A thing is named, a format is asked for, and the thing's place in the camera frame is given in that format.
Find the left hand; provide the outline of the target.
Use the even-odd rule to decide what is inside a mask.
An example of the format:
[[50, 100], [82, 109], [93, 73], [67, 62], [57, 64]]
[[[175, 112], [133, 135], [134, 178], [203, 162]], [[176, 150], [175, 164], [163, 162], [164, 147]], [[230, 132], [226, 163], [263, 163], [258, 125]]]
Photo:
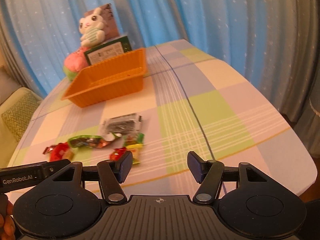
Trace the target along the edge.
[[5, 206], [5, 216], [1, 215], [1, 239], [15, 240], [15, 223], [12, 220], [13, 204], [5, 194], [1, 194], [1, 207]]

